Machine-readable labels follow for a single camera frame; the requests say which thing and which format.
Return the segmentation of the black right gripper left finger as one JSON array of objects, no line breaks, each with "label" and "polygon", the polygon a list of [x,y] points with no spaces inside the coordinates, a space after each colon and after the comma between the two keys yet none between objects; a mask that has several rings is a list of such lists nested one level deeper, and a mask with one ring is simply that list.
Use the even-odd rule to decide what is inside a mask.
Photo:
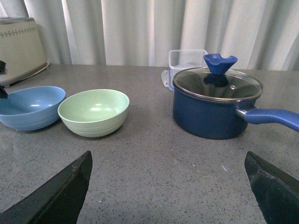
[{"label": "black right gripper left finger", "polygon": [[0,215],[2,224],[75,224],[93,166],[86,151],[29,196]]}]

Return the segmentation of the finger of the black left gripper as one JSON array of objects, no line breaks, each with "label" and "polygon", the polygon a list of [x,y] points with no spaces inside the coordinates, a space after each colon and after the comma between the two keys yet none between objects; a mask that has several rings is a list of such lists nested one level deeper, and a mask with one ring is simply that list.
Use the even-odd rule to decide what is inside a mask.
[{"label": "finger of the black left gripper", "polygon": [[[3,73],[5,71],[5,66],[6,66],[6,63],[3,62],[3,61],[0,61],[0,72]],[[0,98],[2,99],[7,99],[8,97],[8,94],[7,92],[4,90],[4,87],[1,85],[0,86]]]}]

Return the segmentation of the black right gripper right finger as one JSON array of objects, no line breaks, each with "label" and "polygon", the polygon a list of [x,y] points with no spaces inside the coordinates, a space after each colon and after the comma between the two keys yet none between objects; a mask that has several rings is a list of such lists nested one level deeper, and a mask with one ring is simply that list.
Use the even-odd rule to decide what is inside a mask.
[{"label": "black right gripper right finger", "polygon": [[297,224],[299,181],[251,151],[244,166],[266,223]]}]

